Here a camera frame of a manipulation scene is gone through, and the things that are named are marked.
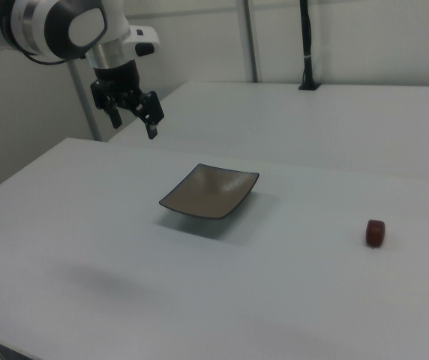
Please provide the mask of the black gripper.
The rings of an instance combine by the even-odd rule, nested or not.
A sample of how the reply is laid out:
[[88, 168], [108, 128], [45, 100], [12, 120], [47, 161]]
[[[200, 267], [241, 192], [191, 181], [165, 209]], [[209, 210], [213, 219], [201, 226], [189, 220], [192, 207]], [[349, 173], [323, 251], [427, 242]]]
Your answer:
[[94, 104], [109, 116], [114, 129], [122, 126], [118, 107], [134, 111], [145, 124], [150, 140], [158, 135], [158, 124], [164, 119], [164, 111], [155, 91], [143, 93], [140, 75], [135, 61], [119, 67], [94, 69], [97, 79], [91, 84]]

